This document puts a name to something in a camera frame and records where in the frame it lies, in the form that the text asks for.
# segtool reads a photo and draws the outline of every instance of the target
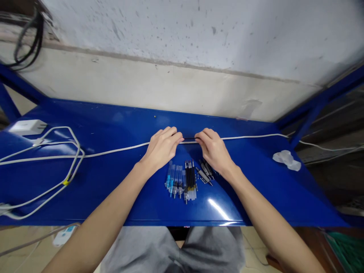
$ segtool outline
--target floor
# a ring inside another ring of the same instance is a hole
[[[25,242],[39,238],[40,236],[51,231],[51,227],[44,226],[22,226],[12,229],[0,230],[0,252],[9,248],[21,245]],[[246,238],[252,245],[260,261],[267,263],[265,259],[268,249],[265,247],[257,232],[253,227],[242,227],[246,251],[246,268],[243,273],[278,273],[280,271],[271,266],[262,265],[254,255]],[[44,239],[35,249],[36,244],[17,250],[11,254],[0,257],[0,273],[39,273],[52,259],[60,248],[52,244],[52,237]]]

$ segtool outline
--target leg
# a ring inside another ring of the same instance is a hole
[[[245,265],[239,227],[193,227],[181,251],[186,271],[241,272]]]
[[[100,272],[181,272],[179,252],[166,227],[123,227]]]

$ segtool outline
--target right hand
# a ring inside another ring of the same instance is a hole
[[[205,128],[195,135],[196,142],[202,148],[204,159],[214,170],[219,172],[225,179],[231,172],[237,169],[231,159],[224,141],[219,134],[212,129]]]

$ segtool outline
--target white wall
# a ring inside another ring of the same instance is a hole
[[[5,62],[13,50],[14,44],[0,42]],[[233,118],[256,99],[262,105],[251,119],[261,121],[275,121],[319,89],[49,48],[21,75],[50,97]]]
[[[322,85],[364,56],[359,0],[42,0],[69,46]]]

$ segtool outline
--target blue metal table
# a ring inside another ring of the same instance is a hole
[[[50,99],[20,119],[41,119],[55,126],[70,126],[86,154],[129,147],[148,142],[159,129],[176,126],[184,137],[193,137],[205,127],[221,137],[279,133],[274,123],[238,121],[231,118]],[[17,136],[0,132],[0,158],[32,145],[37,136]],[[49,136],[52,141],[70,138],[66,130]],[[303,165],[298,172],[272,160],[274,153],[290,150],[280,136],[225,141],[234,162],[246,177],[293,226],[347,226],[326,199],[314,178]],[[147,146],[108,155],[85,158],[72,183],[34,215],[16,221],[0,217],[2,225],[66,225],[82,222],[126,177],[144,155]],[[73,145],[45,146],[13,159],[70,155]],[[198,144],[177,147],[173,162],[202,159]],[[0,166],[0,202],[12,205],[28,201],[65,177],[72,159],[42,160]],[[169,197],[164,186],[167,166],[157,171],[140,192],[125,225],[134,226],[244,226],[251,225],[238,197],[221,177],[213,187],[198,181],[197,199],[186,205]],[[15,212],[29,213],[47,199],[24,206]]]

